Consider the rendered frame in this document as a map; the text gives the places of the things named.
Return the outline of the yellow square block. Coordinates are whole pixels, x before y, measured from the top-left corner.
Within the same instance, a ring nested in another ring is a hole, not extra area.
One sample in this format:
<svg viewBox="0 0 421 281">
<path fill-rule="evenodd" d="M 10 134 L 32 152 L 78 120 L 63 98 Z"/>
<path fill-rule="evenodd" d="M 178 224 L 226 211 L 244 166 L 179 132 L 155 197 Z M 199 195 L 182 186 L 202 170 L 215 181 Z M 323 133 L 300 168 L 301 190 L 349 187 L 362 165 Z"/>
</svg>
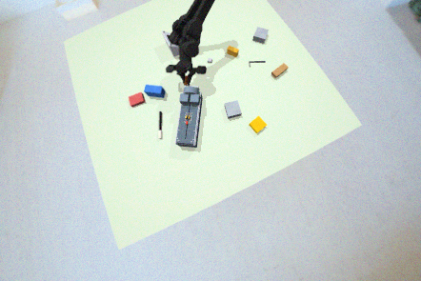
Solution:
<svg viewBox="0 0 421 281">
<path fill-rule="evenodd" d="M 260 116 L 251 121 L 249 125 L 256 133 L 258 133 L 267 126 L 265 121 Z"/>
</svg>

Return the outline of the blue block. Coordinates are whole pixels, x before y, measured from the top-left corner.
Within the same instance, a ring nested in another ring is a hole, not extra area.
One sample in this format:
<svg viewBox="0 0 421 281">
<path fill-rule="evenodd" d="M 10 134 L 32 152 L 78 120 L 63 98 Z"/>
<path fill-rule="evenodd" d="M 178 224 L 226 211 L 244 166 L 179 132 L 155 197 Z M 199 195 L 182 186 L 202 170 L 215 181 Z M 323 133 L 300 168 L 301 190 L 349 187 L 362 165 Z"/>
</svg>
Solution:
<svg viewBox="0 0 421 281">
<path fill-rule="evenodd" d="M 146 85 L 144 92 L 148 96 L 154 96 L 154 97 L 164 98 L 164 95 L 165 95 L 165 90 L 163 89 L 163 87 L 157 86 L 157 85 Z"/>
</svg>

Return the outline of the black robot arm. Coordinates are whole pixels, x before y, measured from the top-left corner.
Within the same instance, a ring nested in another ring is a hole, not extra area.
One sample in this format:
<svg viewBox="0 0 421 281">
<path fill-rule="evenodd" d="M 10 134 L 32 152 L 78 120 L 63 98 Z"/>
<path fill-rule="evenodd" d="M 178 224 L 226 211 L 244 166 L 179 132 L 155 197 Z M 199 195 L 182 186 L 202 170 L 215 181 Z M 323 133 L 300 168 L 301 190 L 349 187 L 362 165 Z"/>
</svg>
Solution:
<svg viewBox="0 0 421 281">
<path fill-rule="evenodd" d="M 179 45 L 179 54 L 187 55 L 194 58 L 199 53 L 199 44 L 202 25 L 211 10 L 211 6 L 215 0 L 194 0 L 187 14 L 181 15 L 179 19 L 173 22 L 172 32 L 167 35 L 170 43 Z M 192 63 L 189 58 L 183 60 L 180 57 L 179 62 L 175 65 L 176 71 L 186 73 L 192 69 Z"/>
</svg>

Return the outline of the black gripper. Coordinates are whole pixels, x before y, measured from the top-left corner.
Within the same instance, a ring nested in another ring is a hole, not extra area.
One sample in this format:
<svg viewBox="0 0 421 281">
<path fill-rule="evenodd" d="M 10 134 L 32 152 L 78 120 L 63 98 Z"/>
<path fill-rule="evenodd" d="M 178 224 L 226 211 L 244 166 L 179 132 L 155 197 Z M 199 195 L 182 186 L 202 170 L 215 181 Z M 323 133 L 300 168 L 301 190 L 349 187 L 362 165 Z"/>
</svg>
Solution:
<svg viewBox="0 0 421 281">
<path fill-rule="evenodd" d="M 179 57 L 178 58 L 180 59 L 180 57 L 183 57 L 183 60 L 187 60 L 187 58 L 189 58 L 189 60 L 191 62 L 191 58 L 188 57 L 187 55 L 179 54 Z M 166 72 L 167 73 L 173 73 L 174 71 L 176 71 L 175 65 L 169 65 L 169 66 L 166 67 Z M 199 74 L 205 74 L 206 71 L 207 71 L 207 67 L 206 66 L 192 67 L 192 69 L 189 70 L 189 73 L 188 73 L 188 86 L 190 85 L 190 81 L 191 81 L 192 76 L 195 75 L 196 72 L 199 73 Z M 178 74 L 181 77 L 183 83 L 185 83 L 185 76 L 186 76 L 186 74 L 184 72 L 180 72 L 180 71 L 179 72 L 176 71 L 176 74 Z"/>
</svg>

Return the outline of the small yellow block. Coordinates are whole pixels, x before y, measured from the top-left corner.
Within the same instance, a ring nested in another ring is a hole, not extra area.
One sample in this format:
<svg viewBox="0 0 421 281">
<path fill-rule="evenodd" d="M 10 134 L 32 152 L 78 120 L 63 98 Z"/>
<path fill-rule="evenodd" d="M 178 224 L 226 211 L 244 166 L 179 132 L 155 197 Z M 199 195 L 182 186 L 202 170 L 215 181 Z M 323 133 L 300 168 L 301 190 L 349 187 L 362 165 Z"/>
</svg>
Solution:
<svg viewBox="0 0 421 281">
<path fill-rule="evenodd" d="M 237 58 L 237 56 L 239 54 L 239 49 L 237 49 L 235 47 L 232 47 L 232 46 L 229 46 L 228 50 L 227 50 L 227 54 L 232 55 L 232 56 Z"/>
</svg>

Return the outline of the red rectangular block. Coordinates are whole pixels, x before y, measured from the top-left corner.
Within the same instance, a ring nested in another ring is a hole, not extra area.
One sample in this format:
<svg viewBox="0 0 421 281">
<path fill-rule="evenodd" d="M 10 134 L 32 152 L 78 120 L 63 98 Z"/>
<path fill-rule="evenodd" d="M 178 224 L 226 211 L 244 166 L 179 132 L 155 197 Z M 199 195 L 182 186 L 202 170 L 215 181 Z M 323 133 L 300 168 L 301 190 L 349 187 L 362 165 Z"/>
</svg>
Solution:
<svg viewBox="0 0 421 281">
<path fill-rule="evenodd" d="M 131 107 L 134 107 L 146 102 L 142 91 L 137 92 L 136 94 L 130 96 L 129 99 L 130 99 Z"/>
</svg>

